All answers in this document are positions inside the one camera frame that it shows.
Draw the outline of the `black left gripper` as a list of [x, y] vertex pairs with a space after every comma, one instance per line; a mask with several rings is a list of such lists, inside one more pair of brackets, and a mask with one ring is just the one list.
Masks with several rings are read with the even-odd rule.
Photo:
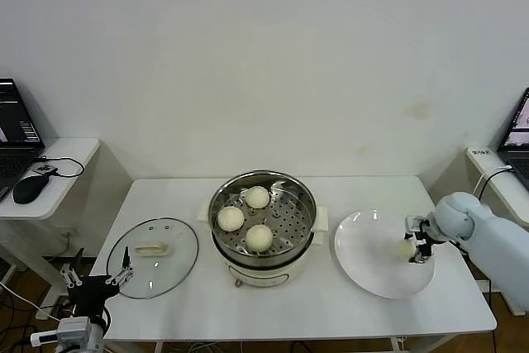
[[108, 299], [119, 294], [119, 286], [126, 284], [133, 276], [129, 248], [126, 246], [119, 271], [110, 276], [87, 276], [80, 278], [78, 270], [82, 264], [84, 248], [75, 257], [63, 264], [60, 275], [68, 287], [69, 300], [74, 304], [75, 316], [102, 316]]

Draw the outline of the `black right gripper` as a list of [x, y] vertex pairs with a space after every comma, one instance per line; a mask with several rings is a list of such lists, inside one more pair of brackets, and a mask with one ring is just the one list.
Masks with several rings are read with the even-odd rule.
[[[432, 253], [432, 246], [435, 243], [427, 234], [427, 226], [426, 222], [420, 222], [419, 231], [416, 233], [417, 252], [413, 257], [413, 262], [416, 264], [425, 264], [430, 259], [429, 254]], [[412, 233], [406, 232], [403, 239], [408, 241], [413, 237]]]

